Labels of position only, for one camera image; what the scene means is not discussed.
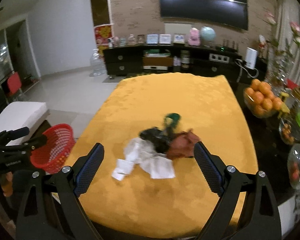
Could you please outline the black tv cabinet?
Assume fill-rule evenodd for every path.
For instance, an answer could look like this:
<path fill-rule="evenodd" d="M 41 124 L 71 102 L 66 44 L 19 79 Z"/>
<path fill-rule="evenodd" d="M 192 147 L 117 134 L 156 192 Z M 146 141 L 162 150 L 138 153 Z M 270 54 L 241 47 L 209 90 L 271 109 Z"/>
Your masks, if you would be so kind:
<path fill-rule="evenodd" d="M 264 80 L 267 72 L 264 60 L 256 59 L 254 69 L 249 69 L 236 50 L 219 47 L 137 44 L 107 48 L 103 57 L 111 78 L 181 72 L 204 77 L 223 75 L 229 82 L 249 84 L 254 78 Z"/>

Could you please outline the white cushioned seat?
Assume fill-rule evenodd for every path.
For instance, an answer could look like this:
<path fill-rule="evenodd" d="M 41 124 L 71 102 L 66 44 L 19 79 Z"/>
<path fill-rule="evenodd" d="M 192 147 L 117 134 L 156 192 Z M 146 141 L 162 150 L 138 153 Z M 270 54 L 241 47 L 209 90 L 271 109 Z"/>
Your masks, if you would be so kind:
<path fill-rule="evenodd" d="M 12 102 L 0 113 L 0 132 L 28 127 L 30 132 L 27 136 L 7 144 L 8 146 L 20 145 L 35 134 L 49 114 L 50 112 L 45 102 Z"/>

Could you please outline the red plastic mesh basket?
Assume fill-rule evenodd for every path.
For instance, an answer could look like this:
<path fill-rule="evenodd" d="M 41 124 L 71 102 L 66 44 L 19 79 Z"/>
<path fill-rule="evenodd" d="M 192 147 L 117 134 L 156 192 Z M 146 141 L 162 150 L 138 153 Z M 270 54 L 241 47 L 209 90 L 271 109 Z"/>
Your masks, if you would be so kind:
<path fill-rule="evenodd" d="M 70 125 L 58 124 L 47 129 L 43 135 L 47 137 L 46 144 L 32 151 L 30 161 L 34 167 L 55 174 L 63 167 L 76 143 L 74 133 Z"/>

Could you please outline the pink plush toy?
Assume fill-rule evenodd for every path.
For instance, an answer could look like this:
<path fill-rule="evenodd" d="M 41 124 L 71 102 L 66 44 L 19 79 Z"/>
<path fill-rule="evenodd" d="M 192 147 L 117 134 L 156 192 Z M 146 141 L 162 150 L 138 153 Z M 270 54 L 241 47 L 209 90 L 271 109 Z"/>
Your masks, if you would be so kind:
<path fill-rule="evenodd" d="M 190 29 L 188 44 L 190 46 L 199 46 L 200 45 L 200 33 L 197 28 Z"/>

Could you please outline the white picture frame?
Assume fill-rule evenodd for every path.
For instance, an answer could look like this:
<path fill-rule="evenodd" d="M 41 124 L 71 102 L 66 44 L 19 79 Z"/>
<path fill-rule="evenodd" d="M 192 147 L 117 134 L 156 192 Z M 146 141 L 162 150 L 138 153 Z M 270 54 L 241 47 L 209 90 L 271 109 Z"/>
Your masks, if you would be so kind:
<path fill-rule="evenodd" d="M 159 44 L 171 44 L 171 34 L 160 34 Z"/>
<path fill-rule="evenodd" d="M 158 34 L 148 34 L 146 38 L 147 44 L 158 44 L 159 43 L 159 35 Z"/>

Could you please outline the glass bowl of snacks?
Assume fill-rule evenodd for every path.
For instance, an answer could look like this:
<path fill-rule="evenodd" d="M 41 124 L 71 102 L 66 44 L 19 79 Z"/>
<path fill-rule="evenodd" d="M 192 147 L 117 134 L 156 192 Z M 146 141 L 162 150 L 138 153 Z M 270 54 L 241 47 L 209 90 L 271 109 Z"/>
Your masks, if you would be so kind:
<path fill-rule="evenodd" d="M 282 141 L 287 145 L 300 142 L 300 118 L 281 118 L 279 133 Z"/>

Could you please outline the dark green wrapper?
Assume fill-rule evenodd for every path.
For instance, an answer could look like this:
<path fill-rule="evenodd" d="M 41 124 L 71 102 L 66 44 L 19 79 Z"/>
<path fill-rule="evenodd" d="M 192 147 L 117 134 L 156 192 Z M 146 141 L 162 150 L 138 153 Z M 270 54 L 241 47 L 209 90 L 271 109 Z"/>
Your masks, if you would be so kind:
<path fill-rule="evenodd" d="M 164 130 L 173 133 L 179 125 L 181 116 L 178 113 L 169 113 L 164 117 Z"/>

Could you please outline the white router box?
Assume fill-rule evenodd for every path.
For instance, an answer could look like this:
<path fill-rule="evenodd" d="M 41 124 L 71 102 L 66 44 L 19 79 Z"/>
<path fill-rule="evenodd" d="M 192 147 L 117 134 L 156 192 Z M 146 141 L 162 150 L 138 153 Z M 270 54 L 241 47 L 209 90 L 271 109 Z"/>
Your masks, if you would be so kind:
<path fill-rule="evenodd" d="M 258 52 L 255 49 L 247 48 L 245 55 L 245 66 L 249 69 L 254 69 Z"/>

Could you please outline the round glass jar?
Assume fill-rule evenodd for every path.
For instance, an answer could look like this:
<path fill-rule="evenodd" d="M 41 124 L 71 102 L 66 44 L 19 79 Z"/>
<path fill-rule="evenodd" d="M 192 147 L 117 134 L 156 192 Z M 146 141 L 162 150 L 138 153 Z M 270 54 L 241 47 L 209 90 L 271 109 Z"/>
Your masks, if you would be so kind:
<path fill-rule="evenodd" d="M 292 188 L 300 190 L 300 144 L 295 144 L 291 148 L 288 154 L 287 167 Z"/>

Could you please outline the black plastic bag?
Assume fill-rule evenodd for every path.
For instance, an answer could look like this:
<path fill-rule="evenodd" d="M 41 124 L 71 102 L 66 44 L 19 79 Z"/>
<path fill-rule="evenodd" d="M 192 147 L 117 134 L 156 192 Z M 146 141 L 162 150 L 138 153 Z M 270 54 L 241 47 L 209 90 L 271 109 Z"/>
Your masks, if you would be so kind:
<path fill-rule="evenodd" d="M 139 137 L 142 140 L 151 142 L 157 153 L 165 154 L 170 148 L 174 132 L 167 133 L 165 130 L 160 130 L 158 127 L 152 127 L 140 132 Z"/>

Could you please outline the red chair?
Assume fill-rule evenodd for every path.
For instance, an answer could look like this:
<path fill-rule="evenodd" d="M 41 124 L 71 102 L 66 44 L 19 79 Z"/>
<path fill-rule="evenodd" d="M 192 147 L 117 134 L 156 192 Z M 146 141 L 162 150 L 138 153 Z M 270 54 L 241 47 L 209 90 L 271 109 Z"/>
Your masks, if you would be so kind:
<path fill-rule="evenodd" d="M 9 89 L 9 96 L 13 96 L 22 87 L 21 79 L 18 72 L 13 73 L 7 79 L 7 87 Z"/>

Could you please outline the bowl of oranges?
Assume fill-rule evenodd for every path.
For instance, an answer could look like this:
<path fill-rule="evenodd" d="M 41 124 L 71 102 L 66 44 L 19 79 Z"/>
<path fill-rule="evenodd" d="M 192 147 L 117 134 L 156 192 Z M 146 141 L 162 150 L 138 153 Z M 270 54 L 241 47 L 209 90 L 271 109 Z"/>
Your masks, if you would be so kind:
<path fill-rule="evenodd" d="M 250 86 L 244 89 L 243 98 L 246 106 L 258 118 L 271 117 L 283 104 L 273 93 L 271 85 L 259 79 L 253 79 Z"/>

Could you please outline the brown dried leaf wrapper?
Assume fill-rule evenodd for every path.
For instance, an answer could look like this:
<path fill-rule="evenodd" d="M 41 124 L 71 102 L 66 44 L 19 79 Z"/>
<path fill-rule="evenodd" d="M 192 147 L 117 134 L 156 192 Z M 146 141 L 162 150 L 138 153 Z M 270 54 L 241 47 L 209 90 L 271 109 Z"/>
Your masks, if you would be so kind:
<path fill-rule="evenodd" d="M 200 142 L 200 138 L 195 135 L 192 129 L 178 133 L 174 136 L 166 151 L 166 157 L 170 160 L 178 158 L 193 158 L 194 146 Z"/>

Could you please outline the red festive poster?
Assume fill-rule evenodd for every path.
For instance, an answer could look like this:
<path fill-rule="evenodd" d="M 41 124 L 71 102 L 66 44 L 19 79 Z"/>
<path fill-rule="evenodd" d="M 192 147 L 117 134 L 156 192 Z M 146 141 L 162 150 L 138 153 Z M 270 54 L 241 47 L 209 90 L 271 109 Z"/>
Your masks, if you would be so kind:
<path fill-rule="evenodd" d="M 94 26 L 94 34 L 97 46 L 109 45 L 109 39 L 113 37 L 113 25 L 111 23 Z"/>

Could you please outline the white tissue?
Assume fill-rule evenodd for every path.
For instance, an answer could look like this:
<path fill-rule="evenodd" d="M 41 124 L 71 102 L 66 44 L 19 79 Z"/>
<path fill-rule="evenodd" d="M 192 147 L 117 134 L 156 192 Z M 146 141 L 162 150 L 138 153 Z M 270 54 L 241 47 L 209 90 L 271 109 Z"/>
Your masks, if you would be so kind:
<path fill-rule="evenodd" d="M 111 175 L 118 181 L 122 181 L 125 176 L 130 175 L 136 165 L 148 173 L 151 179 L 175 178 L 173 162 L 164 154 L 156 152 L 150 141 L 133 138 L 123 153 L 125 158 L 117 159 L 116 167 Z"/>

